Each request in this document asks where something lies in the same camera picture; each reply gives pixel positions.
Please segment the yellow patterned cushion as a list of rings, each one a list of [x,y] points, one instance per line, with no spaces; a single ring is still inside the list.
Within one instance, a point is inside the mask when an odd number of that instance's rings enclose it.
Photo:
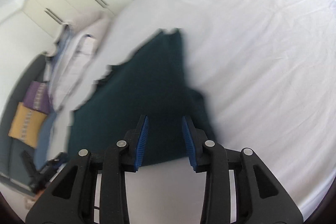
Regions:
[[[36,148],[39,130],[46,118],[46,114],[26,108],[19,102],[8,136]]]

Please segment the white bed sheet mattress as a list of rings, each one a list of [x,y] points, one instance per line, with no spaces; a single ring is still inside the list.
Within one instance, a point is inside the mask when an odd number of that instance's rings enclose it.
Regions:
[[[308,219],[335,179],[335,0],[135,0],[58,117],[48,157],[68,147],[72,111],[108,66],[175,28],[219,141],[253,149]]]

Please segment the blue pillow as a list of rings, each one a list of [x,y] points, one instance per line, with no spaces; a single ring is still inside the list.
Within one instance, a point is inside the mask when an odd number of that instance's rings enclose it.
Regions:
[[[41,167],[47,161],[47,152],[50,144],[50,135],[53,129],[53,123],[56,120],[57,113],[52,111],[44,120],[39,130],[38,143],[34,152],[34,164],[37,169]]]

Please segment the grey upholstered headboard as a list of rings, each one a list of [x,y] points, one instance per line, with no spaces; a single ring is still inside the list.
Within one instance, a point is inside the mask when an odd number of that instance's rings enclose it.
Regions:
[[[28,66],[14,87],[1,119],[1,182],[30,192],[31,178],[21,157],[34,157],[42,140],[41,128],[52,112],[48,83],[43,81],[46,56]]]

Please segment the dark green knit sweater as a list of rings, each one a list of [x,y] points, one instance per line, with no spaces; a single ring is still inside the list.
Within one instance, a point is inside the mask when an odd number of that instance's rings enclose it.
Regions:
[[[182,118],[186,115],[215,139],[204,97],[186,82],[183,50],[179,30],[159,32],[130,60],[112,65],[91,98],[73,113],[68,156],[81,149],[104,153],[136,128],[142,115],[149,119],[143,165],[185,157]]]

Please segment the purple patterned cushion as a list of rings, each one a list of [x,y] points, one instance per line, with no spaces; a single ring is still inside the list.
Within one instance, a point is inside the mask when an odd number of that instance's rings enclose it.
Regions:
[[[50,113],[50,101],[47,93],[48,86],[46,83],[33,81],[23,99],[23,105],[26,108],[41,112],[43,114]]]

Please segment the folded striped duvet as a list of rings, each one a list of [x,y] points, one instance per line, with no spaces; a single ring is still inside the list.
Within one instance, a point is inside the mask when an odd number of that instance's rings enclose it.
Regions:
[[[79,15],[61,24],[46,55],[43,76],[49,102],[59,112],[82,81],[111,26],[104,12]]]

